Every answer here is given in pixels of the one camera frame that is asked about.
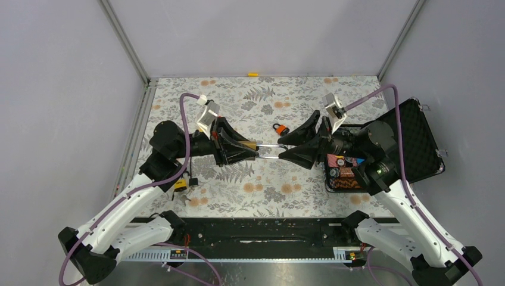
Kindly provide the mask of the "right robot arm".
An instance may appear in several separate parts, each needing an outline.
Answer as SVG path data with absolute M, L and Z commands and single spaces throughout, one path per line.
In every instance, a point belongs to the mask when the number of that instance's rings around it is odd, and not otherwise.
M 278 142 L 288 146 L 280 159 L 306 169 L 330 154 L 361 159 L 352 168 L 360 188 L 386 206 L 408 233 L 402 237 L 356 211 L 342 223 L 345 243 L 362 242 L 380 249 L 408 269 L 418 285 L 454 285 L 465 274 L 474 273 L 481 252 L 450 235 L 417 199 L 403 162 L 392 159 L 394 153 L 402 153 L 403 142 L 390 125 L 375 120 L 357 133 L 340 131 L 315 111 Z

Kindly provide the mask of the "orange black padlock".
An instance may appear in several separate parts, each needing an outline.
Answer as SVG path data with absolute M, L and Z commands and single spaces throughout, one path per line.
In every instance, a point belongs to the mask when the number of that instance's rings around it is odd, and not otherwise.
M 286 127 L 285 125 L 280 125 L 278 123 L 273 124 L 272 128 L 279 136 L 285 136 L 290 132 L 290 129 L 288 127 Z

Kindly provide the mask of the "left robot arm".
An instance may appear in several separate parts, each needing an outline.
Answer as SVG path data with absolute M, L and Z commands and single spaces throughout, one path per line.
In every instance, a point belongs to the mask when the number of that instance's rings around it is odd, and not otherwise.
M 66 254 L 89 284 L 104 280 L 123 259 L 151 245 L 179 244 L 185 222 L 174 211 L 163 211 L 152 221 L 127 230 L 126 226 L 147 205 L 173 189 L 189 163 L 189 155 L 214 156 L 220 167 L 258 156 L 256 142 L 233 130 L 225 117 L 214 119 L 210 133 L 188 134 L 175 122 L 159 123 L 150 140 L 152 153 L 127 187 L 104 210 L 77 229 L 66 227 L 58 239 Z

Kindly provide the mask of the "brass long-shackle padlock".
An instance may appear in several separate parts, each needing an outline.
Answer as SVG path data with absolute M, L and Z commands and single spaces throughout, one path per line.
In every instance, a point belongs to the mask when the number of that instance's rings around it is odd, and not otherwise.
M 239 143 L 251 149 L 255 149 L 256 152 L 258 152 L 258 156 L 256 157 L 258 159 L 279 160 L 278 155 L 270 155 L 266 151 L 271 151 L 273 149 L 280 149 L 282 151 L 288 150 L 288 147 L 282 144 L 264 144 L 258 143 L 257 141 L 240 141 Z

